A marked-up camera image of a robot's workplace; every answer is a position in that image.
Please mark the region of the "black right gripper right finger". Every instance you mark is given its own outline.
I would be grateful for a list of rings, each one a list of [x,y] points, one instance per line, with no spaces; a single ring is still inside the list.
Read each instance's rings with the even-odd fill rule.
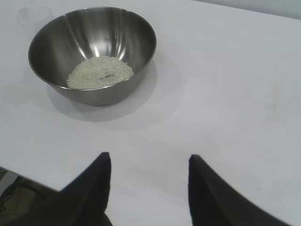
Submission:
[[[194,226],[285,226],[226,183],[199,155],[189,159],[188,199]]]

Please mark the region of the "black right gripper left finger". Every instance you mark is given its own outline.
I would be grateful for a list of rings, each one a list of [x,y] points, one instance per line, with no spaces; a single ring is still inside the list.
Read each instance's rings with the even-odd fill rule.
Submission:
[[[110,181],[110,155],[101,153],[67,187],[37,209],[14,220],[14,225],[104,226]]]

